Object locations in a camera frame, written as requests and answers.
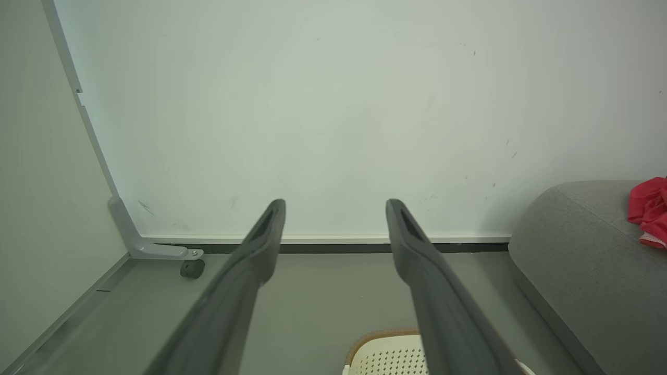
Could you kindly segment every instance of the red clothing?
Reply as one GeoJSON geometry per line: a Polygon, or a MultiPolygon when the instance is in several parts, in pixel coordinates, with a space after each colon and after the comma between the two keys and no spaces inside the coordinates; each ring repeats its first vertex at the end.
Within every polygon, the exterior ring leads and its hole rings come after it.
{"type": "Polygon", "coordinates": [[[640,241],[655,248],[665,248],[667,243],[667,178],[656,177],[637,185],[630,192],[628,221],[640,224],[639,228],[657,238],[642,236],[640,241]]]}

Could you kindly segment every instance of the white panel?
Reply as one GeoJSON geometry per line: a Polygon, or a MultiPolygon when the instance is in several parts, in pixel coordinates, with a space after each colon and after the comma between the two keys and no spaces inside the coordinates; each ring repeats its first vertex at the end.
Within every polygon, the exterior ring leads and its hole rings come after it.
{"type": "Polygon", "coordinates": [[[39,0],[0,1],[0,372],[126,254],[39,0]]]}
{"type": "Polygon", "coordinates": [[[400,198],[502,237],[556,183],[665,174],[665,1],[57,7],[146,236],[242,236],[285,198],[287,236],[372,238],[400,198]]]}

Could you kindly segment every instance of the black wheel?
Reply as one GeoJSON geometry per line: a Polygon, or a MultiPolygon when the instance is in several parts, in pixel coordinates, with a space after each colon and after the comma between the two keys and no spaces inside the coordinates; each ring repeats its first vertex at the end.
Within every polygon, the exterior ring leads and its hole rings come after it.
{"type": "Polygon", "coordinates": [[[184,260],[181,265],[181,276],[191,279],[199,278],[204,272],[204,266],[206,266],[206,263],[201,259],[184,260]]]}

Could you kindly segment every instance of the gray fabric upholstery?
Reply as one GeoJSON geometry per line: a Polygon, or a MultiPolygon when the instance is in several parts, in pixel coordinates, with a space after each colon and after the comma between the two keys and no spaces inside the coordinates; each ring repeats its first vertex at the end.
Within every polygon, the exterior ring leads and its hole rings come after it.
{"type": "Polygon", "coordinates": [[[607,375],[667,374],[667,252],[641,245],[642,232],[626,222],[638,183],[553,187],[526,210],[509,245],[607,375]]]}

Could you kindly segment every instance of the floor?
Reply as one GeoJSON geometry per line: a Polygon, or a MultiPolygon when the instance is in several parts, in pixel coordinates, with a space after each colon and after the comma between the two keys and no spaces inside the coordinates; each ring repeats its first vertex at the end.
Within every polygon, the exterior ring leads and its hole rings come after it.
{"type": "MultiPolygon", "coordinates": [[[[512,281],[507,252],[443,257],[519,360],[538,375],[581,374],[512,281]]],[[[198,280],[182,278],[180,262],[134,261],[26,373],[142,374],[227,258],[206,255],[198,280]]],[[[338,375],[361,335],[406,326],[416,326],[416,318],[391,254],[281,254],[257,297],[241,375],[338,375]]]]}

